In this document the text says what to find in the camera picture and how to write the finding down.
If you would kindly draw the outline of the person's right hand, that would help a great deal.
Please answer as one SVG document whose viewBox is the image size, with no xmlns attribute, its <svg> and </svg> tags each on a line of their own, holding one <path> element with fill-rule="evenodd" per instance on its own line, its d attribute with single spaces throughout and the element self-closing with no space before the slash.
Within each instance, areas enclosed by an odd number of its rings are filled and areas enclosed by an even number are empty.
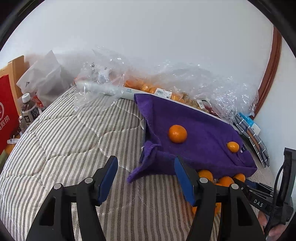
<svg viewBox="0 0 296 241">
<path fill-rule="evenodd" d="M 267 218 L 266 218 L 265 214 L 263 212 L 259 211 L 257 219 L 260 223 L 261 228 L 264 229 L 267 225 Z M 287 226 L 282 225 L 282 224 L 279 224 L 279 225 L 275 226 L 274 228 L 272 228 L 268 233 L 269 240 L 278 240 L 286 228 L 287 228 Z"/>
</svg>

